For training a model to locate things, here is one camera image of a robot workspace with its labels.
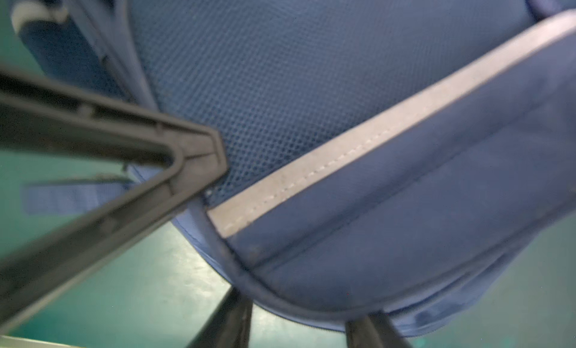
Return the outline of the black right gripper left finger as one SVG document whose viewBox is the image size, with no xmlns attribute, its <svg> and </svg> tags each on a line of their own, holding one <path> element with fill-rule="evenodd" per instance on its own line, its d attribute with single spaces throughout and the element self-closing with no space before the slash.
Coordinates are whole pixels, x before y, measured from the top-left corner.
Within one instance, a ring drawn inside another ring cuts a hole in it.
<svg viewBox="0 0 576 348">
<path fill-rule="evenodd" d="M 231 287 L 187 347 L 249 347 L 252 310 L 250 298 Z"/>
</svg>

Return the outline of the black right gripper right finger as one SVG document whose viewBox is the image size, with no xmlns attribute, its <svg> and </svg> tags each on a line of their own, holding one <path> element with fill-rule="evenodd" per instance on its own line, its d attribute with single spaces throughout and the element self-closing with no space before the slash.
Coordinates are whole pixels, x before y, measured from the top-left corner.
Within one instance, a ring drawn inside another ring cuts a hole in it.
<svg viewBox="0 0 576 348">
<path fill-rule="evenodd" d="M 346 322 L 348 348 L 411 348 L 385 313 L 369 314 Z"/>
</svg>

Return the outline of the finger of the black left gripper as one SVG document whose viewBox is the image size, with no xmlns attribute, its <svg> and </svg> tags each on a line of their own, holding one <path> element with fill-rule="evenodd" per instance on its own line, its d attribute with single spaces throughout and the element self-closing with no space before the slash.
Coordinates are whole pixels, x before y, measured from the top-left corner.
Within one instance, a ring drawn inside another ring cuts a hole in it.
<svg viewBox="0 0 576 348">
<path fill-rule="evenodd" d="M 180 213 L 229 168 L 218 131 L 1 68 L 1 148 L 157 165 L 162 171 L 1 260 L 1 331 Z"/>
</svg>

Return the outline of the navy blue student backpack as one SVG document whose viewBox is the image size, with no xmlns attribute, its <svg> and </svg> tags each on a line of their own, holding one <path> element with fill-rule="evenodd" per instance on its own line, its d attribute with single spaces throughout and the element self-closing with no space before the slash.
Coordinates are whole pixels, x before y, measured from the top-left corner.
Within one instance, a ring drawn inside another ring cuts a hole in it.
<svg viewBox="0 0 576 348">
<path fill-rule="evenodd" d="M 172 219 L 232 287 L 405 337 L 466 310 L 575 211 L 575 0 L 7 0 L 45 78 L 219 132 Z M 25 191 L 80 213 L 136 182 Z"/>
</svg>

